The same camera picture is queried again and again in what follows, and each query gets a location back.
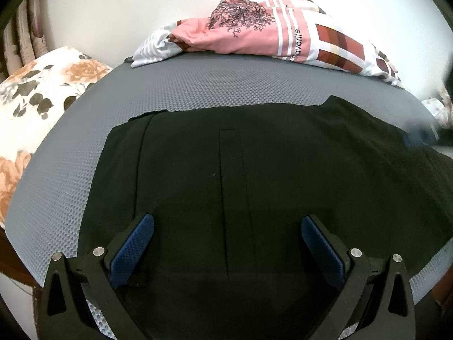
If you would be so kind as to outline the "grey mesh mattress topper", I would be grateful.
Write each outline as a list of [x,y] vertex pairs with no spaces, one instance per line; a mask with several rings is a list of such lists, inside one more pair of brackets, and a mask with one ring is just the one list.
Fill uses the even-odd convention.
[[[120,65],[68,108],[31,158],[9,207],[7,237],[44,288],[55,252],[67,258],[87,254],[78,251],[81,222],[97,163],[115,127],[148,113],[310,107],[331,97],[400,129],[407,146],[440,153],[437,145],[452,140],[416,97],[376,79],[271,58],[208,53],[182,54],[141,68]],[[451,266],[452,238],[417,274],[407,270],[415,339],[452,337],[451,319],[439,318],[440,309],[430,297]]]

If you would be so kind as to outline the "black pants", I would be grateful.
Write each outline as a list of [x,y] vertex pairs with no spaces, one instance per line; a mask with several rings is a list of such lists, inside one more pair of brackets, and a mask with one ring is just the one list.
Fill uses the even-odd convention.
[[415,275],[452,238],[452,160],[337,97],[143,114],[108,135],[78,251],[151,215],[117,290],[151,337],[307,339],[339,293],[303,241],[310,214]]

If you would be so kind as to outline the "white dotted cloth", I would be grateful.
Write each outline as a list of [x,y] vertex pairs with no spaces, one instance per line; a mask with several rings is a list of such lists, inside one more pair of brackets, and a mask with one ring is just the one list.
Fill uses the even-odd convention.
[[434,96],[423,100],[422,104],[428,109],[441,127],[452,128],[452,97],[443,84]]

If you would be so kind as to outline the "white grey striped cloth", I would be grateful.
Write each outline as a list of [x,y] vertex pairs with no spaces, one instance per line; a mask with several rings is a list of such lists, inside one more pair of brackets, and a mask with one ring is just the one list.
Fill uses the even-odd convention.
[[183,50],[168,36],[177,27],[176,23],[155,29],[135,50],[132,55],[132,68],[164,61],[180,54]]

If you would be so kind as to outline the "white orange floral pillow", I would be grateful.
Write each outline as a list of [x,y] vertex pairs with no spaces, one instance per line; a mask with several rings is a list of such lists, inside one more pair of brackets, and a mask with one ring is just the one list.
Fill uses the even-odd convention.
[[1,227],[33,153],[63,113],[110,71],[99,60],[64,46],[1,83]]

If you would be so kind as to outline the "pink checked folded blanket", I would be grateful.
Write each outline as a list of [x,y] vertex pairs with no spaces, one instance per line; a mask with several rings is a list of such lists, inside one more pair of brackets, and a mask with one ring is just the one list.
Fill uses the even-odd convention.
[[222,0],[208,18],[178,21],[168,38],[186,52],[267,56],[401,86],[383,52],[312,0]]

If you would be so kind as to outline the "brown striped curtain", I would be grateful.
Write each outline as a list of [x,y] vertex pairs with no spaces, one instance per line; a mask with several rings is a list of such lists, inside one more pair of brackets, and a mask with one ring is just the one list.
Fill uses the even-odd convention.
[[1,32],[1,81],[47,53],[41,0],[23,0]]

